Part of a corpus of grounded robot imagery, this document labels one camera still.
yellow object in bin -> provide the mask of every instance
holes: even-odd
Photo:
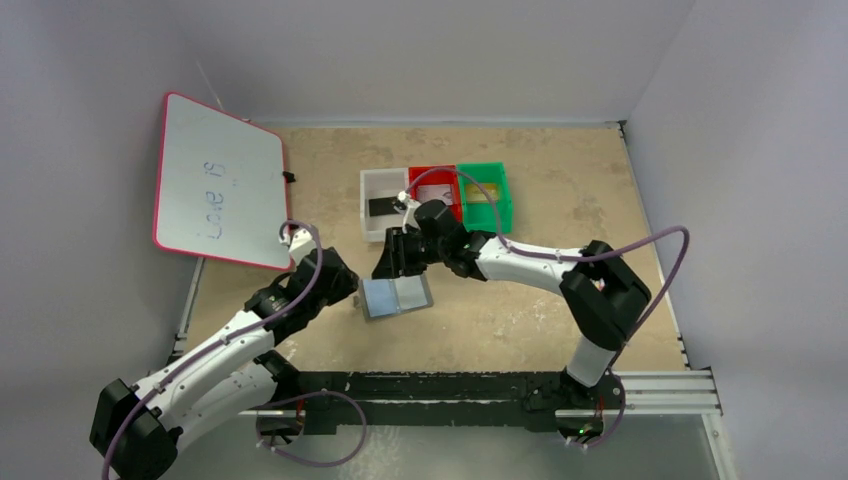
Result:
[[[498,185],[496,183],[483,183],[483,188],[489,192],[489,195],[492,196],[492,200],[498,201],[501,199],[500,191],[498,190]],[[473,183],[468,183],[465,185],[465,202],[466,203],[487,203],[486,195],[477,188],[477,185]]]

white plastic bin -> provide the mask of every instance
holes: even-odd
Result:
[[[408,186],[409,174],[406,168],[359,171],[359,222],[362,226],[362,238],[366,242],[384,241],[387,228],[400,227],[403,223],[401,214],[372,217],[368,212],[368,200],[397,196]]]

wooden table surface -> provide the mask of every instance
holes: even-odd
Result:
[[[503,162],[514,202],[513,240],[574,248],[592,239],[613,247],[648,234],[618,131],[502,128],[281,128],[295,219],[319,228],[360,276],[376,265],[382,244],[362,240],[359,171]],[[653,293],[660,287],[653,248],[625,255]],[[189,347],[221,328],[271,270],[208,260],[200,279]],[[301,370],[560,370],[580,332],[565,301],[503,282],[427,270],[432,308],[365,321],[352,299],[325,308],[280,344]],[[677,333],[663,302],[631,340],[619,370],[683,370]]]

green plastic bin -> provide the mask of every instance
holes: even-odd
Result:
[[[509,194],[509,183],[506,181],[506,171],[503,163],[460,163],[456,169],[471,175],[480,183],[494,183],[498,186],[498,213],[501,217],[503,233],[512,232],[512,196]],[[485,230],[494,232],[495,214],[488,203],[468,203],[465,198],[465,186],[471,182],[459,175],[459,196],[462,201],[462,223],[469,230]]]

gray wall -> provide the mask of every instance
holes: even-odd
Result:
[[[627,128],[746,478],[845,478],[848,4],[697,0]],[[666,267],[676,246],[660,246]]]
[[[258,120],[627,118],[693,0],[171,0]]]
[[[97,478],[100,388],[161,368],[194,260],[156,250],[162,95],[209,100],[154,2],[0,0],[0,478]]]

